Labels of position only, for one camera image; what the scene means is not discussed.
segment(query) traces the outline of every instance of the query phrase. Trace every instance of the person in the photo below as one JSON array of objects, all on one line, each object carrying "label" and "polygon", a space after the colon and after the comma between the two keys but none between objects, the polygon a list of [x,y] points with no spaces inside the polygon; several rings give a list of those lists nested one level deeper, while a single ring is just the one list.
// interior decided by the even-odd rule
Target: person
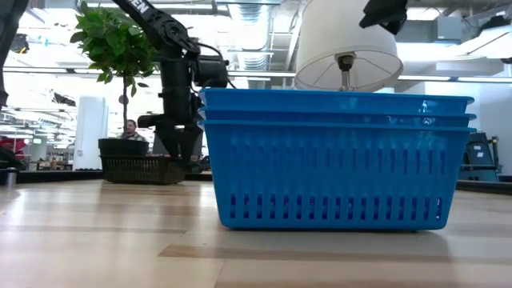
[{"label": "person", "polygon": [[137,133],[137,123],[135,120],[128,120],[128,124],[126,126],[126,134],[122,134],[120,138],[126,139],[126,140],[136,140],[136,141],[144,141],[147,142],[147,140],[141,136],[139,133]]}]

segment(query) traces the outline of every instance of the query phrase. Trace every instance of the lamp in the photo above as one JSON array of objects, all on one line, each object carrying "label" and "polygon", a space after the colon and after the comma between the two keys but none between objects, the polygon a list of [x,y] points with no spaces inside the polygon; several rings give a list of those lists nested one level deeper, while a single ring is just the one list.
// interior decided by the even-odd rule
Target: lamp
[{"label": "lamp", "polygon": [[376,91],[403,71],[394,36],[362,29],[364,0],[311,0],[302,15],[295,85],[300,90]]}]

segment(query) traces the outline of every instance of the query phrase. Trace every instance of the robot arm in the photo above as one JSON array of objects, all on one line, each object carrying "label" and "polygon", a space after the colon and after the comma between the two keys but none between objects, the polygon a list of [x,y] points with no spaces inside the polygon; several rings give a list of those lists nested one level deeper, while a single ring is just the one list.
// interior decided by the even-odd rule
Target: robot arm
[{"label": "robot arm", "polygon": [[162,12],[147,0],[113,0],[142,28],[151,44],[168,58],[175,58],[186,51],[196,58],[201,53],[199,46],[188,35],[178,20]]},{"label": "robot arm", "polygon": [[396,35],[407,20],[407,0],[369,0],[364,9],[361,28],[380,25]]}]

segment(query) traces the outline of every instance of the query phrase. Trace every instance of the wood grain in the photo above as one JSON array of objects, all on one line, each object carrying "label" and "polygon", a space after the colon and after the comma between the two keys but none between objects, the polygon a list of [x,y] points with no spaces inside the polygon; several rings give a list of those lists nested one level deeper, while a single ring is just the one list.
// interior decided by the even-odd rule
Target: wood grain
[{"label": "wood grain", "polygon": [[512,198],[457,192],[421,233],[232,231],[208,182],[0,190],[0,287],[505,288]]}]

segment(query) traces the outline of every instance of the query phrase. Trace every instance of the blue plastic basket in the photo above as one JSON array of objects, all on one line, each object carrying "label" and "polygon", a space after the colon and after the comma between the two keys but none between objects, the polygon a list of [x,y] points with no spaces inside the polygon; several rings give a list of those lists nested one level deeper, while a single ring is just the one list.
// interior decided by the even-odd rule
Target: blue plastic basket
[{"label": "blue plastic basket", "polygon": [[433,114],[362,114],[347,113],[303,113],[269,112],[250,110],[223,110],[202,107],[199,114],[206,120],[268,121],[268,122],[321,122],[345,124],[376,124],[392,126],[468,127],[474,114],[433,115]]},{"label": "blue plastic basket", "polygon": [[204,89],[199,93],[208,107],[225,110],[339,113],[463,114],[471,97],[329,92],[311,90]]},{"label": "blue plastic basket", "polygon": [[441,229],[474,131],[202,124],[221,222],[245,229]]}]

